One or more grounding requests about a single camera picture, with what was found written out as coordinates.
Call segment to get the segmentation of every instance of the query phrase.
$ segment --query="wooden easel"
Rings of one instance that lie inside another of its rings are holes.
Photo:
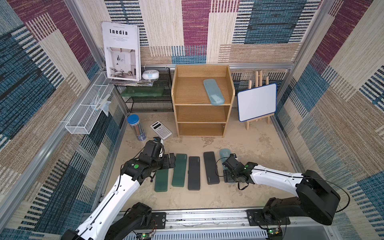
[[[268,85],[269,84],[269,76],[266,77],[265,79],[265,85]],[[259,72],[256,71],[255,72],[255,87],[261,87],[263,85],[263,70],[260,71],[260,76],[259,76]],[[252,80],[249,80],[249,83],[248,83],[248,89],[251,89],[252,88]],[[263,118],[266,118],[266,122],[268,124],[271,123],[271,118],[270,116],[273,116],[274,113],[271,113],[271,114],[268,114],[268,115],[265,115],[265,116],[261,116],[259,118],[254,118],[254,119],[251,119],[251,120],[247,120],[247,124],[245,126],[245,128],[248,130],[249,129],[249,123],[252,122],[252,121],[257,121],[259,119],[263,119]]]

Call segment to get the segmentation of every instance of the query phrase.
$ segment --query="white wire basket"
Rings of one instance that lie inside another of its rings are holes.
[[[68,132],[71,134],[90,134],[102,112],[101,109],[96,110],[96,106],[112,92],[113,87],[114,85],[109,84],[107,73],[100,74],[67,124],[65,124]]]

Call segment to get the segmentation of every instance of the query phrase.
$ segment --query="wooden shelf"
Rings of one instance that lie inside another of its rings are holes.
[[[226,123],[230,106],[176,106],[178,123]]]
[[[179,136],[223,136],[222,123],[179,123]]]
[[[231,104],[229,98],[227,79],[224,77],[179,77],[177,84],[177,95],[175,97],[175,105],[178,104],[209,104],[209,97],[204,87],[204,79],[213,78],[216,80],[217,86],[220,88],[224,97],[224,104]]]
[[[213,78],[224,104],[211,105],[204,79]],[[176,65],[171,90],[178,136],[224,136],[235,87],[228,65]]]

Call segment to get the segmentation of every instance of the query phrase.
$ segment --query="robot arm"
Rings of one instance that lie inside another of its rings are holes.
[[[232,179],[239,184],[239,189],[240,183],[264,184],[295,195],[286,199],[270,198],[261,215],[254,216],[254,219],[276,224],[277,220],[285,217],[306,216],[321,224],[331,225],[340,196],[322,181],[316,172],[311,170],[307,170],[304,174],[282,172],[253,162],[248,162],[244,166],[237,161],[235,154],[231,154],[223,165],[230,171]],[[155,176],[151,176],[152,172],[174,167],[175,155],[164,154],[160,138],[148,141],[138,158],[133,158],[124,164],[114,186],[95,211],[76,231],[67,230],[61,240],[120,240],[132,230],[148,227],[152,209],[142,203],[135,204],[131,211],[116,223],[112,222],[145,178],[150,177],[152,181]]]
[[[231,154],[223,165],[238,184],[265,184],[295,195],[286,199],[270,198],[261,216],[266,223],[273,224],[285,217],[304,216],[323,225],[332,224],[340,196],[316,172],[282,172],[253,162],[244,166],[237,161],[235,154]]]
[[[127,161],[120,171],[112,189],[104,197],[93,213],[77,228],[67,230],[61,240],[100,240],[123,239],[137,227],[149,226],[152,209],[142,203],[135,204],[121,221],[112,222],[130,196],[139,188],[143,181],[155,176],[159,169],[175,167],[175,155],[164,154],[162,140],[159,137],[149,140],[138,158]]]

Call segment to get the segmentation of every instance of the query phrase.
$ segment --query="calculator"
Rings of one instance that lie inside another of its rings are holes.
[[[167,137],[171,136],[171,131],[166,128],[160,121],[155,122],[151,125],[151,128],[161,137],[161,139],[166,139]]]

